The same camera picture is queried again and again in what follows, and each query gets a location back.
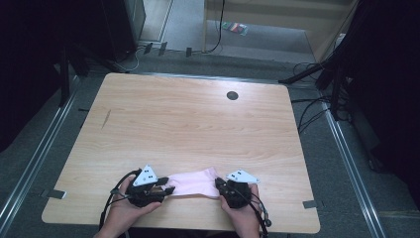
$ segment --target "black cable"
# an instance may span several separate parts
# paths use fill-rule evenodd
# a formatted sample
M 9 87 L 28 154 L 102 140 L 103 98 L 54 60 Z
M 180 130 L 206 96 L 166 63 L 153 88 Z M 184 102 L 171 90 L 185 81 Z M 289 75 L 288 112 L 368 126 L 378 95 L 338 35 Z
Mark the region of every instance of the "black cable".
M 113 188 L 113 190 L 114 190 L 114 189 L 118 189 L 118 187 L 120 187 L 121 183 L 123 183 L 123 181 L 124 181 L 126 178 L 128 178 L 129 176 L 132 176 L 132 175 L 137 176 L 137 175 L 138 175 L 141 171 L 142 171 L 142 170 L 138 170 L 138 171 L 131 171 L 131 172 L 129 172 L 128 174 L 126 174 L 125 176 L 123 176 L 123 178 L 121 178 L 121 179 L 118 181 L 118 183 L 115 185 L 115 187 Z M 106 201 L 106 203 L 105 203 L 104 210 L 102 211 L 102 213 L 101 213 L 101 218 L 100 218 L 100 220 L 99 220 L 99 230 L 101 230 L 102 226 L 104 225 L 104 222 L 105 222 L 105 215 L 106 215 L 106 210 L 108 209 L 108 206 L 109 206 L 109 205 L 111 205 L 112 203 L 114 203 L 115 201 L 122 200 L 122 199 L 118 199 L 118 200 L 115 200 L 115 201 L 111 202 L 111 199 L 112 199 L 112 197 L 113 197 L 113 196 L 114 196 L 114 193 L 111 193 L 111 194 L 109 195 L 109 197 L 108 197 L 108 200 L 107 200 L 107 201 Z
M 217 41 L 216 46 L 210 51 L 205 51 L 205 52 L 195 51 L 193 53 L 210 54 L 210 53 L 214 52 L 214 50 L 216 50 L 219 47 L 219 44 L 222 40 L 222 22 L 223 22 L 223 12 L 225 11 L 225 3 L 226 3 L 226 0 L 223 0 L 223 2 L 222 2 L 222 12 L 220 14 L 220 21 L 219 21 L 219 40 Z
M 300 62 L 300 63 L 297 63 L 297 64 L 293 67 L 293 70 L 292 70 L 292 72 L 293 72 L 293 76 L 295 76 L 295 75 L 296 75 L 296 69 L 297 69 L 297 67 L 298 67 L 298 66 L 300 66 L 300 65 L 302 65 L 302 64 L 307 64 L 307 65 L 306 65 L 305 70 L 308 70 L 308 68 L 309 68 L 311 65 L 317 65 L 318 63 L 315 63 L 315 62 Z M 313 76 L 312 76 L 312 74 L 309 74 L 309 76 L 310 76 L 312 79 L 314 79 L 314 80 L 316 80 L 316 79 L 317 79 L 317 78 L 313 77 Z
M 329 100 L 329 98 L 328 97 L 326 97 L 326 96 L 322 96 L 322 97 L 319 97 L 319 98 L 317 98 L 317 99 L 314 99 L 311 103 L 309 103 L 307 106 L 306 106 L 306 108 L 303 110 L 303 112 L 302 112 L 302 116 L 300 117 L 300 120 L 299 120 L 299 124 L 298 124 L 298 126 L 297 126 L 297 131 L 300 133 L 301 132 L 301 127 L 302 127 L 302 121 L 303 121 L 303 117 L 304 117 L 304 115 L 306 114 L 306 112 L 308 111 L 308 109 L 312 106 L 312 105 L 314 105 L 316 102 L 319 102 L 319 101 L 324 101 L 324 102 L 326 102 L 325 100 Z
M 232 189 L 234 192 L 236 192 L 239 196 L 241 196 L 248 203 L 248 205 L 251 207 L 251 209 L 256 214 L 257 220 L 259 221 L 259 224 L 260 224 L 260 226 L 262 228 L 262 237 L 263 238 L 268 237 L 268 231 L 266 230 L 265 223 L 264 223 L 264 221 L 263 221 L 263 219 L 262 219 L 259 211 L 254 207 L 252 201 L 251 200 L 248 200 L 246 197 L 244 197 L 244 195 L 241 192 L 239 192 L 236 188 L 229 186 L 227 183 L 225 183 L 225 185 L 226 185 L 226 187 L 228 187 L 228 188 Z
M 352 7 L 352 9 L 350 10 L 350 12 L 347 15 L 346 19 L 343 21 L 341 27 L 339 28 L 339 32 L 338 33 L 340 33 L 340 31 L 344 27 L 344 24 L 349 20 L 349 18 L 352 15 L 353 12 L 355 12 L 355 14 L 354 14 L 355 16 L 357 15 L 357 13 L 359 12 L 358 11 L 358 8 L 362 4 L 362 2 L 363 1 L 360 0 L 360 2 L 358 4 L 355 4 Z M 356 23 L 355 22 L 356 21 L 352 21 L 352 24 L 349 27 L 349 31 L 346 34 L 346 36 L 343 38 L 342 42 L 324 60 L 322 60 L 319 63 L 314 64 L 314 66 L 309 67 L 308 69 L 300 72 L 297 75 L 293 75 L 292 77 L 287 78 L 287 79 L 280 79 L 278 81 L 278 83 L 291 84 L 291 83 L 294 83 L 296 81 L 299 81 L 302 78 L 304 78 L 304 77 L 306 77 L 308 75 L 311 75 L 312 73 L 315 73 L 315 72 L 317 72 L 317 71 L 319 71 L 321 69 L 324 69 L 324 71 L 332 71 L 335 68 L 335 64 L 338 61 L 337 60 L 337 58 L 338 58 L 337 56 L 339 56 L 343 52 L 343 49 L 346 49 L 347 44 L 349 42 L 351 42 L 350 39 L 352 39 L 354 37 L 354 34 L 353 34 L 353 32 L 354 32 L 353 31 L 354 25 L 359 24 L 360 21 L 357 21 Z M 319 89 L 325 88 L 325 85 L 323 85 L 323 83 L 324 83 L 323 80 L 317 80 L 316 83 L 317 83 L 316 85 L 317 85 L 317 87 Z
M 309 119 L 308 121 L 306 121 L 305 123 L 303 123 L 301 126 L 304 126 L 304 127 L 300 129 L 299 134 L 302 133 L 312 122 L 314 122 L 314 121 L 318 120 L 319 118 L 321 118 L 321 116 L 323 115 L 323 113 L 325 113 L 328 110 L 330 110 L 330 109 L 328 108 L 328 109 L 324 109 L 324 110 L 318 112 L 313 117 L 311 117 L 311 119 Z
M 251 195 L 253 195 L 256 199 L 259 200 L 259 202 L 260 202 L 259 207 L 262 209 L 262 212 L 263 212 L 263 221 L 265 223 L 265 226 L 270 227 L 271 226 L 271 221 L 269 220 L 268 211 L 265 209 L 265 206 L 264 206 L 262 200 L 253 193 L 251 193 Z
M 314 100 L 319 100 L 321 102 L 329 102 L 330 98 L 329 96 L 323 96 L 323 97 L 319 97 L 319 98 L 305 98 L 305 99 L 295 99 L 295 100 L 291 100 L 291 103 L 298 103 L 298 102 L 307 102 L 307 101 L 314 101 Z
M 111 205 L 111 204 L 113 204 L 113 203 L 115 203 L 115 202 L 117 202 L 117 201 L 124 200 L 124 199 L 128 199 L 128 198 L 130 198 L 130 197 L 131 197 L 131 196 L 124 196 L 123 198 L 120 198 L 120 199 L 117 199 L 117 200 L 111 201 L 111 203 L 109 203 L 109 204 Z

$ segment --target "finger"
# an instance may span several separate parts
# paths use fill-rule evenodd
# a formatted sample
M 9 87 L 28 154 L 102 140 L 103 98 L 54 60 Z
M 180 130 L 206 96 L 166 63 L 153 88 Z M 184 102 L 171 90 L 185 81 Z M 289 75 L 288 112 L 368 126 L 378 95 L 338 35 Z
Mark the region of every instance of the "finger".
M 145 207 L 142 207 L 141 211 L 142 211 L 143 214 L 149 214 L 152 211 L 158 209 L 158 207 L 160 207 L 160 206 L 161 206 L 160 202 L 152 202 L 149 205 L 147 205 Z
M 126 193 L 127 187 L 129 187 L 130 182 L 133 180 L 133 177 L 128 177 L 126 179 L 124 179 L 124 181 L 121 183 L 120 185 L 120 192 L 122 194 Z
M 221 201 L 221 207 L 224 211 L 228 211 L 230 209 L 228 201 L 226 201 L 226 198 L 223 195 L 219 196 Z
M 254 194 L 257 197 L 260 197 L 259 186 L 258 185 L 256 185 L 255 183 L 250 184 L 250 189 L 251 189 L 252 194 Z

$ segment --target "black wire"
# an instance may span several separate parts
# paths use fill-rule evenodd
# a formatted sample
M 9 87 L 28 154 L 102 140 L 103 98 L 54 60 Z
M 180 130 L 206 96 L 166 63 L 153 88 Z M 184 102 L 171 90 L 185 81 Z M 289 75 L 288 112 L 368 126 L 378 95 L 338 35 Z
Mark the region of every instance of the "black wire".
M 115 203 L 115 202 L 117 202 L 117 201 L 124 200 L 124 199 L 128 199 L 128 198 L 130 198 L 130 196 L 124 196 L 123 198 L 120 198 L 120 199 L 117 199 L 117 200 L 113 200 L 113 201 L 111 201 L 111 203 L 109 203 L 109 204 L 111 205 L 111 204 L 113 204 L 113 203 Z
M 317 65 L 318 63 L 315 63 L 315 62 L 300 62 L 300 63 L 297 63 L 294 67 L 293 67 L 293 70 L 292 70 L 292 72 L 293 72 L 293 75 L 295 76 L 296 75 L 296 69 L 297 69 L 297 67 L 298 66 L 300 66 L 300 65 L 302 65 L 302 64 L 307 64 L 306 65 L 306 70 L 309 68 L 309 66 L 310 65 Z M 313 77 L 312 76 L 312 74 L 310 74 L 309 75 L 312 79 L 314 79 L 314 80 L 316 80 L 317 78 L 315 78 L 315 77 Z
M 362 4 L 362 0 L 358 3 L 358 4 L 355 4 L 353 7 L 352 7 L 352 9 L 350 10 L 350 12 L 349 12 L 349 14 L 347 15 L 347 17 L 346 17 L 346 19 L 343 21 L 343 23 L 342 23 L 342 25 L 340 26 L 340 28 L 339 28 L 339 32 L 337 32 L 337 35 L 340 33 L 340 31 L 342 31 L 343 30 L 343 27 L 344 27 L 344 25 L 346 24 L 346 22 L 349 20 L 349 18 L 350 18 L 350 16 L 352 15 L 352 13 L 355 11 L 355 9 L 357 9 L 357 6 L 360 6 L 361 4 Z M 326 64 L 328 61 L 329 61 L 329 59 L 331 59 L 336 53 L 337 53 L 337 48 L 336 48 L 336 43 L 337 43 L 337 41 L 334 41 L 334 48 L 333 48 L 333 50 L 332 50 L 332 52 L 322 61 L 322 62 L 319 62 L 319 63 L 312 63 L 312 64 L 314 64 L 315 66 L 316 65 L 320 65 L 321 67 L 322 67 L 322 69 L 324 69 L 324 70 L 329 70 L 329 71 L 332 71 L 331 69 L 328 69 L 328 68 L 326 68 L 326 67 L 324 67 L 324 65 L 323 64 Z M 305 62 L 301 62 L 301 63 L 298 63 L 294 68 L 293 68 L 293 76 L 295 76 L 296 74 L 294 73 L 294 71 L 295 71 L 295 69 L 296 69 L 296 67 L 298 66 L 298 65 L 300 65 L 300 64 L 303 64 L 303 63 L 305 63 Z M 290 83 L 289 81 L 288 81 L 288 79 L 284 79 L 284 80 L 279 80 L 278 81 L 279 83 Z
M 132 176 L 132 175 L 135 175 L 135 176 L 137 176 L 139 173 L 140 173 L 140 171 L 141 170 L 138 170 L 138 171 L 131 171 L 131 172 L 129 172 L 128 174 L 126 174 L 125 176 L 123 176 L 118 182 L 117 182 L 117 184 L 115 185 L 115 187 L 113 188 L 113 189 L 118 189 L 118 187 L 121 185 L 121 183 L 123 183 L 123 181 L 126 179 L 126 178 L 128 178 L 129 176 Z M 111 193 L 110 195 L 109 195 L 109 197 L 108 197 L 108 200 L 106 201 L 106 203 L 105 203 L 105 207 L 104 207 L 104 210 L 102 211 L 102 213 L 101 213 L 101 218 L 100 218 L 100 220 L 99 220 L 99 230 L 101 230 L 101 228 L 102 228 L 102 226 L 104 225 L 104 222 L 105 222 L 105 215 L 106 215 L 106 210 L 108 209 L 108 206 L 109 205 L 111 205 L 112 203 L 114 203 L 115 201 L 119 201 L 119 200 L 122 200 L 122 199 L 118 199 L 118 200 L 115 200 L 115 201 L 113 201 L 113 202 L 111 202 L 111 199 L 112 199 L 112 197 L 114 196 L 114 194 L 113 193 Z
M 291 103 L 298 103 L 298 102 L 307 102 L 307 101 L 313 101 L 313 100 L 319 100 L 321 102 L 330 102 L 330 97 L 329 96 L 323 96 L 323 97 L 319 97 L 319 98 L 304 98 L 304 99 L 295 99 L 295 100 L 291 100 Z
M 244 195 L 241 193 L 241 192 L 239 192 L 236 188 L 234 188 L 234 187 L 231 187 L 231 186 L 229 186 L 227 183 L 225 183 L 225 185 L 228 187 L 228 188 L 230 188 L 230 189 L 232 189 L 234 192 L 236 192 L 239 196 L 241 196 L 247 203 L 248 203 L 248 205 L 251 207 L 251 209 L 254 211 L 254 213 L 256 214 L 256 217 L 257 217 L 257 220 L 259 221 L 259 223 L 260 223 L 260 226 L 261 226 L 261 228 L 262 228 L 262 236 L 265 238 L 265 237 L 268 237 L 268 231 L 266 230 L 266 227 L 265 227 L 265 223 L 264 223 L 264 221 L 263 221 L 263 219 L 262 219 L 262 217 L 261 217 L 261 215 L 260 215 L 260 213 L 259 213 L 259 211 L 254 207 L 254 205 L 253 205 L 253 203 L 252 203 L 252 201 L 249 201 L 246 197 L 244 197 Z
M 314 105 L 316 102 L 319 102 L 319 101 L 321 101 L 321 102 L 326 102 L 326 100 L 329 100 L 329 97 L 326 97 L 326 96 L 322 96 L 322 97 L 319 97 L 319 98 L 317 98 L 317 99 L 314 99 L 311 103 L 309 103 L 307 106 L 306 106 L 306 108 L 303 110 L 303 112 L 302 112 L 302 116 L 300 117 L 300 120 L 299 120 L 299 124 L 298 124 L 298 126 L 297 126 L 297 131 L 300 133 L 301 132 L 301 127 L 302 127 L 302 121 L 303 121 L 303 117 L 305 116 L 305 114 L 306 114 L 306 112 L 308 111 L 308 109 L 312 106 L 312 105 Z
M 316 121 L 319 118 L 321 118 L 321 116 L 323 115 L 323 113 L 325 113 L 328 110 L 330 110 L 330 109 L 328 108 L 328 109 L 324 109 L 324 110 L 318 112 L 313 117 L 311 117 L 311 119 L 309 119 L 308 121 L 306 121 L 305 123 L 303 123 L 301 126 L 304 126 L 304 127 L 300 129 L 299 134 L 302 133 L 311 123 L 313 123 L 314 121 Z
M 255 194 L 253 194 L 253 193 L 251 193 L 254 197 L 256 197 L 258 200 L 259 200 L 259 202 L 260 202 L 260 204 L 259 204 L 259 206 L 261 205 L 262 206 L 262 209 L 263 209 L 263 220 L 264 221 L 269 221 L 269 215 L 268 215 L 268 211 L 265 209 L 265 206 L 264 206 L 264 204 L 263 204 L 263 202 L 262 202 L 262 200 L 257 196 L 257 195 L 255 195 Z
M 219 22 L 219 40 L 217 41 L 216 46 L 210 51 L 205 51 L 205 52 L 195 51 L 193 53 L 210 54 L 210 53 L 214 52 L 214 50 L 216 50 L 219 47 L 219 44 L 222 40 L 222 22 L 223 22 L 223 12 L 225 11 L 225 3 L 226 3 L 226 0 L 223 0 L 223 2 L 222 2 L 222 12 L 220 14 L 220 22 Z

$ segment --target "metal rail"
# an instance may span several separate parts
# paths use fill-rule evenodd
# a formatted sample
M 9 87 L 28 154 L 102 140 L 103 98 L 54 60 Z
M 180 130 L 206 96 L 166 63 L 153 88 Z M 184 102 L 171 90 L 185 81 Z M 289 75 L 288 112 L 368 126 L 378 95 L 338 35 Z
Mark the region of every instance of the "metal rail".
M 71 92 L 70 97 L 68 98 L 67 102 L 56 111 L 52 122 L 50 123 L 37 149 L 28 162 L 28 165 L 22 173 L 21 178 L 1 208 L 0 238 L 4 238 L 6 236 L 10 225 L 15 219 L 19 208 L 21 207 L 29 189 L 31 188 L 32 183 L 40 171 L 41 166 L 43 165 L 43 162 L 50 150 L 50 147 L 53 144 L 53 141 L 59 129 L 61 128 L 61 125 L 67 116 L 69 109 L 71 108 L 76 91 L 80 86 L 80 80 L 77 76 L 74 77 L 72 84 L 74 85 L 74 89 Z
M 323 109 L 328 109 L 328 105 L 323 102 Z M 376 209 L 373 206 L 373 202 L 370 199 L 368 190 L 359 174 L 358 168 L 356 167 L 352 153 L 347 145 L 346 139 L 343 135 L 340 124 L 334 120 L 330 112 L 326 113 L 328 124 L 336 140 L 338 149 L 343 158 L 344 165 L 347 173 L 350 177 L 350 181 L 355 190 L 356 197 L 358 198 L 359 204 L 367 222 L 367 227 L 370 231 L 371 237 L 373 238 L 385 238 L 385 231 L 380 223 L 379 217 L 376 213 Z

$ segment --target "tabletop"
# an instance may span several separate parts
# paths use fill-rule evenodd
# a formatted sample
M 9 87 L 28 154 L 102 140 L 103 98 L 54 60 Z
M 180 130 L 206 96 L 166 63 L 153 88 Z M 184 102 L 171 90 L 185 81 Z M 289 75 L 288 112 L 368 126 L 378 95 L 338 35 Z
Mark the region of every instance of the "tabletop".
M 261 181 L 269 232 L 320 229 L 316 208 L 303 205 L 314 197 L 285 86 L 106 75 L 54 188 L 66 197 L 49 200 L 43 221 L 98 224 L 117 181 L 145 165 L 158 177 L 247 171 Z M 220 200 L 200 195 L 167 196 L 135 226 L 233 230 Z

